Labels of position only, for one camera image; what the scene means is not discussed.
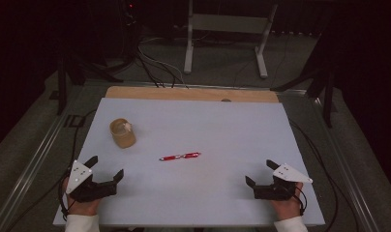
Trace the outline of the tan round pen holder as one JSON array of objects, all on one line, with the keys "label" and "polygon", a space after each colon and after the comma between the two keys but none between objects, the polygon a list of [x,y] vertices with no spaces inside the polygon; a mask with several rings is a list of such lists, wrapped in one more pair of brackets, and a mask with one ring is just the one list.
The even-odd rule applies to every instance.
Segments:
[{"label": "tan round pen holder", "polygon": [[109,125],[110,133],[115,144],[122,149],[129,148],[136,142],[135,133],[133,130],[124,131],[122,124],[126,122],[130,123],[124,118],[119,118],[113,120]]}]

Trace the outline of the person's left hand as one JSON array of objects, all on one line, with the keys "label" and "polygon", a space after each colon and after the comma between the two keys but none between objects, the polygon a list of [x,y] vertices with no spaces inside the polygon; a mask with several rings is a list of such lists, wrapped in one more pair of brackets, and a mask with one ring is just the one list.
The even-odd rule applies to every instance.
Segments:
[{"label": "person's left hand", "polygon": [[100,199],[96,199],[91,202],[77,202],[70,197],[69,194],[67,197],[67,211],[70,215],[79,215],[79,216],[95,216],[98,213],[99,205],[101,203]]}]

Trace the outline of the white metal stand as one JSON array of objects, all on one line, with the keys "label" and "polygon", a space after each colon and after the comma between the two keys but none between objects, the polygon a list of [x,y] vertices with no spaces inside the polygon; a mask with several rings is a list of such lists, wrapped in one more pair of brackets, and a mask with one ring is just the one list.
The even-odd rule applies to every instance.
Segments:
[{"label": "white metal stand", "polygon": [[193,66],[193,32],[194,30],[260,34],[261,40],[255,48],[256,63],[261,78],[268,77],[263,51],[266,46],[273,20],[278,10],[278,3],[271,3],[269,12],[264,17],[251,17],[223,14],[196,14],[194,0],[189,0],[187,48],[184,62],[184,73],[191,73]]}]

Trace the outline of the aluminium rail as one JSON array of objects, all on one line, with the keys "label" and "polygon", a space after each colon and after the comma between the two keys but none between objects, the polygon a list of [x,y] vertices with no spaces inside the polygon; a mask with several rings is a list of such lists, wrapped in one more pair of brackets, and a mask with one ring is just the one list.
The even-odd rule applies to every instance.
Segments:
[{"label": "aluminium rail", "polygon": [[365,232],[378,232],[376,219],[372,214],[371,207],[368,205],[365,194],[358,185],[350,164],[346,160],[344,150],[339,145],[338,137],[333,134],[332,128],[329,128],[324,122],[322,116],[323,103],[320,101],[320,99],[314,99],[312,100],[312,107],[316,113],[318,122],[326,134],[327,141],[331,146],[334,161],[340,172],[341,178],[345,183],[346,192],[348,195],[348,198],[346,199],[347,203],[349,204],[349,208],[354,213],[354,217],[358,223],[358,226],[363,228]]},{"label": "aluminium rail", "polygon": [[47,160],[67,116],[33,107],[0,144],[0,232],[61,232],[52,224],[61,169]]},{"label": "aluminium rail", "polygon": [[[147,88],[161,88],[161,89],[219,89],[219,90],[250,90],[250,91],[269,91],[269,88],[264,87],[254,87],[254,86],[247,86],[247,87],[228,87],[228,86],[211,86],[211,85],[194,85],[194,84],[174,84],[172,87],[170,84],[164,84],[159,85],[158,87],[156,84],[152,82],[107,82],[107,81],[101,81],[97,79],[90,80],[88,79],[84,83],[85,86],[100,86],[100,87],[147,87]],[[306,90],[298,90],[298,89],[287,89],[283,92],[276,92],[276,94],[279,95],[293,95],[293,96],[305,96]]]}]

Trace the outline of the wooden table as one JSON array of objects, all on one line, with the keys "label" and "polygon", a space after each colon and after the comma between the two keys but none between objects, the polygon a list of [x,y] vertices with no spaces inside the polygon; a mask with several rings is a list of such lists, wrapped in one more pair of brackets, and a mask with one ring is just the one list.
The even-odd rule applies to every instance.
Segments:
[{"label": "wooden table", "polygon": [[187,89],[111,86],[105,96],[112,99],[179,100],[205,102],[278,102],[271,91],[232,89]]}]

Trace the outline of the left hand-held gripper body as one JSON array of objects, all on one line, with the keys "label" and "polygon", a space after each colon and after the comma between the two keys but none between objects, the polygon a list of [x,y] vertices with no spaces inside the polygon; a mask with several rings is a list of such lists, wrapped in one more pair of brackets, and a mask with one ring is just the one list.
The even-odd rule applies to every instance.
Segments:
[{"label": "left hand-held gripper body", "polygon": [[93,170],[84,163],[75,160],[70,169],[70,176],[65,190],[77,202],[91,202],[117,193],[117,185],[113,179],[108,182],[96,183],[93,181]]}]

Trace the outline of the red pen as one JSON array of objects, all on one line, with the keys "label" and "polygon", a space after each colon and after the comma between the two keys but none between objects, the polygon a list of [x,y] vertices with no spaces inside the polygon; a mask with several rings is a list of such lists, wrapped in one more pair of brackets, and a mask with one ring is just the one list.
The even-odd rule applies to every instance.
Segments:
[{"label": "red pen", "polygon": [[174,156],[162,157],[162,158],[159,158],[159,160],[167,161],[167,160],[192,159],[192,158],[197,158],[200,155],[201,155],[201,153],[194,152],[194,153],[187,153],[187,154],[182,154],[182,155],[174,155]]}]

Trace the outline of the person's right hand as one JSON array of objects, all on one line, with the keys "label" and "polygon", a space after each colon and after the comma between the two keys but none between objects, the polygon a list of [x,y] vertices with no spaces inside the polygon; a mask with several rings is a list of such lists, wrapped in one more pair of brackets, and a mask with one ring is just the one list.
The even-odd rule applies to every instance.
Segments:
[{"label": "person's right hand", "polygon": [[301,199],[300,193],[303,184],[295,185],[294,195],[286,201],[271,200],[270,203],[277,214],[278,220],[285,220],[301,216]]}]

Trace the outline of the dark equipment with red light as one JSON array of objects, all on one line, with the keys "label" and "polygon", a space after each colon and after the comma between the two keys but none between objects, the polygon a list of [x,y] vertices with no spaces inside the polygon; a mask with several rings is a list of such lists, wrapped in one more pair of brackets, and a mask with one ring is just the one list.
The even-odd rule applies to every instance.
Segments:
[{"label": "dark equipment with red light", "polygon": [[139,37],[139,23],[135,0],[118,0],[119,15],[122,28],[123,61],[131,64],[136,55]]}]

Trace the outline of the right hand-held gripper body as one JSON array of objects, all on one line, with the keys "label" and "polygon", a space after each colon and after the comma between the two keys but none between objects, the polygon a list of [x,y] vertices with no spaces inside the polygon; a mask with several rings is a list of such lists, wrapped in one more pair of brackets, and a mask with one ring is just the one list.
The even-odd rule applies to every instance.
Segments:
[{"label": "right hand-held gripper body", "polygon": [[269,186],[258,186],[253,189],[255,199],[286,201],[295,193],[297,183],[311,183],[313,180],[290,165],[279,164],[273,170],[273,183]]}]

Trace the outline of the white board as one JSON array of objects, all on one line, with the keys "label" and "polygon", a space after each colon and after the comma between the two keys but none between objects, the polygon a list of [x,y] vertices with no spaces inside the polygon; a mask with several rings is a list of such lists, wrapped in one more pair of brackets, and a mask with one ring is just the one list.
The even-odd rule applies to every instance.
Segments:
[{"label": "white board", "polygon": [[[124,118],[136,142],[118,147],[110,123]],[[159,158],[199,152],[192,159]],[[260,227],[276,218],[255,199],[245,177],[272,182],[267,160],[307,170],[284,107],[279,103],[223,101],[100,101],[79,154],[97,156],[93,178],[124,170],[117,193],[99,208],[103,226]]]}]

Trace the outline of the black metal stand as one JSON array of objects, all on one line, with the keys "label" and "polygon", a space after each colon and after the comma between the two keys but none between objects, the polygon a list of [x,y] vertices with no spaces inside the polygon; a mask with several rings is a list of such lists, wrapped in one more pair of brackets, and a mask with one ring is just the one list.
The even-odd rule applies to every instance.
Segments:
[{"label": "black metal stand", "polygon": [[334,40],[327,33],[322,33],[302,72],[289,82],[270,88],[271,91],[284,92],[299,83],[311,80],[312,83],[306,90],[306,96],[315,99],[323,94],[322,118],[329,128],[332,127],[331,112],[334,69],[336,67],[335,48]]},{"label": "black metal stand", "polygon": [[62,46],[59,49],[57,58],[58,115],[64,111],[67,105],[67,77],[70,78],[70,81],[74,85],[83,85],[86,81],[86,77],[82,72],[83,68],[106,81],[115,83],[121,82],[121,79],[111,76],[109,73],[97,68],[92,63],[82,58],[70,48]]}]

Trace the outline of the black floor bracket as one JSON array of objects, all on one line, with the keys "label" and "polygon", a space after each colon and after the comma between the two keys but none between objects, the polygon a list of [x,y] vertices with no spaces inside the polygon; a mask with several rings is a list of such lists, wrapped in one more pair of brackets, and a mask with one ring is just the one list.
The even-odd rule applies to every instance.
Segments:
[{"label": "black floor bracket", "polygon": [[85,117],[80,115],[68,115],[64,128],[82,128],[85,124]]}]

